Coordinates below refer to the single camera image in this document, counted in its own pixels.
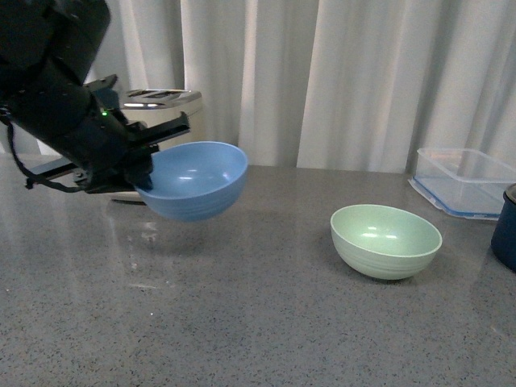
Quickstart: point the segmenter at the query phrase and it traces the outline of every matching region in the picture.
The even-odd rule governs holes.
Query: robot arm
[[[156,144],[186,133],[188,119],[147,129],[119,110],[116,76],[83,85],[110,21],[104,1],[0,0],[0,15],[2,121],[65,157],[29,181],[76,171],[87,193],[149,187]]]

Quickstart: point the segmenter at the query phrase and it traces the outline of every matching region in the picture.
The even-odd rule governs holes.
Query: white curtain
[[[410,172],[422,147],[516,167],[516,0],[109,0],[94,64],[202,92],[253,164]]]

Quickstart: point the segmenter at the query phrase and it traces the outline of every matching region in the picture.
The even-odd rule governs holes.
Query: mug
[[[505,203],[491,239],[491,248],[505,266],[516,272],[516,184],[506,189],[503,198]]]

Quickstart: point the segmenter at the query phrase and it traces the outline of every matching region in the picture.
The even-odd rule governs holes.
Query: table
[[[252,166],[199,223],[106,195],[23,188],[0,156],[3,385],[516,385],[516,273],[494,222],[450,217],[392,173]],[[443,235],[403,281],[347,266],[330,216],[357,203]]]

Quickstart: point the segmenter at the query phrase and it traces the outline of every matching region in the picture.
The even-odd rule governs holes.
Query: bowl
[[[382,280],[421,272],[443,244],[430,222],[388,206],[347,206],[337,210],[330,223],[333,243],[344,262]]]
[[[211,218],[236,202],[242,193],[248,158],[239,148],[201,141],[152,155],[152,188],[135,187],[157,214],[185,222]]]

